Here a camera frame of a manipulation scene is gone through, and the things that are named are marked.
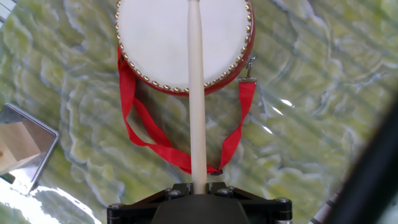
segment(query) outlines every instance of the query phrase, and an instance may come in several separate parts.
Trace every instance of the black metal mount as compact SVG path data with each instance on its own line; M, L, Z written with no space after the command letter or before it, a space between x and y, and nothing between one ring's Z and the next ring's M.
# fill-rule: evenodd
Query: black metal mount
M267 223L291 224L292 202L266 200L224 182L207 184L207 194L193 195L192 184L174 184L132 205L113 204L108 224Z

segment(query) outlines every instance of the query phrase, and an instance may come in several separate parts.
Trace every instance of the white drumhead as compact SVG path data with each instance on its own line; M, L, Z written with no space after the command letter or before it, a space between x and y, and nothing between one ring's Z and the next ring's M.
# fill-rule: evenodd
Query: white drumhead
M245 0L201 0L205 83L237 66L251 25ZM122 0L118 32L123 52L149 82L188 87L187 0Z

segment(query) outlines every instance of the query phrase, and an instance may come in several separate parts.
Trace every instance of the drumstick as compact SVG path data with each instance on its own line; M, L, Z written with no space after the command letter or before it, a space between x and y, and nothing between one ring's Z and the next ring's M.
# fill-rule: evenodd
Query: drumstick
M199 0L188 0L188 74L192 184L205 194L207 184L203 43Z

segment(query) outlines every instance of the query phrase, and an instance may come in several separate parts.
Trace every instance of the drum stud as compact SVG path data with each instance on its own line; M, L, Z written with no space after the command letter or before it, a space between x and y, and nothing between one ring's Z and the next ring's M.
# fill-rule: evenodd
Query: drum stud
M233 70L235 70L235 65L231 65L231 66L229 66L229 69L228 69L230 72L232 72Z

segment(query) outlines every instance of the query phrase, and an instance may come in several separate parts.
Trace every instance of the strap buckle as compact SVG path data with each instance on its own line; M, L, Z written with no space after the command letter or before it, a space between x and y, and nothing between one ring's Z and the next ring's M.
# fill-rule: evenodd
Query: strap buckle
M253 57L249 57L248 63L246 64L246 69L248 70L248 75L246 76L246 78L240 78L239 82L241 83L248 83L248 82L257 82L256 78L252 78L251 77L251 68L253 66L253 62L256 61L257 59L257 55L253 56Z

